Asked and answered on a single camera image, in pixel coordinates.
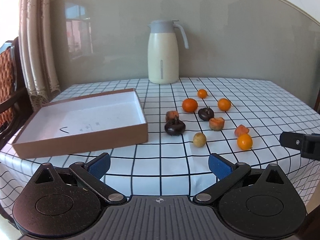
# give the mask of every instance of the beige curtain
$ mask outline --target beige curtain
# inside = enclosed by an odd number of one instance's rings
[[[60,93],[54,67],[50,0],[20,0],[19,45],[22,71],[33,108]]]

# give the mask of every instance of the metal screw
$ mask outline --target metal screw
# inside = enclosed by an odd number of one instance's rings
[[[211,196],[207,193],[200,193],[196,195],[196,199],[199,201],[209,201],[211,199]]]
[[[108,199],[110,201],[120,201],[120,200],[123,200],[123,195],[122,194],[119,194],[119,193],[113,193],[113,194],[110,194],[108,196]]]

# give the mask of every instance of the table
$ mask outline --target table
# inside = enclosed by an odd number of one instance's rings
[[[311,198],[320,180],[320,162],[281,147],[279,135],[282,131],[320,133],[320,115],[276,84],[248,79],[180,78],[175,84],[156,85],[148,79],[132,79],[73,85],[53,101],[125,88],[137,90],[148,121],[149,141],[104,150],[111,155],[111,168],[101,180],[124,195],[193,196],[217,181],[208,168],[208,156],[215,152],[233,163],[246,162],[256,168],[278,163],[304,203]],[[206,89],[209,96],[198,98],[199,89]],[[181,104],[187,97],[198,101],[198,109],[209,106],[215,117],[223,117],[223,131],[214,132],[197,114],[185,113]],[[217,107],[220,98],[232,102],[227,113]],[[164,132],[165,113],[174,109],[186,124],[182,136],[171,137]],[[250,128],[250,151],[242,152],[236,145],[234,129],[240,124]],[[206,135],[205,147],[193,146],[192,138],[197,132]],[[14,200],[41,163],[68,167],[104,152],[21,160],[11,146],[13,139],[0,152],[0,203],[9,214]]]

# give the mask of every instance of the tangerine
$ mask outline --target tangerine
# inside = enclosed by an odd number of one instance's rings
[[[192,98],[187,98],[182,102],[182,109],[187,113],[192,113],[198,108],[198,102]]]
[[[221,98],[218,101],[218,107],[221,111],[228,111],[231,108],[231,102],[230,100],[226,99],[226,98]]]
[[[240,135],[237,139],[237,145],[243,151],[250,150],[253,145],[251,136],[247,133]]]
[[[205,91],[204,89],[200,89],[199,91],[198,91],[198,97],[200,97],[200,98],[206,98],[208,96],[208,93],[207,93],[207,91]]]

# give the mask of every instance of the brown box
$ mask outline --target brown box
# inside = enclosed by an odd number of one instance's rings
[[[135,89],[48,103],[28,119],[12,145],[22,159],[145,143],[148,124]]]

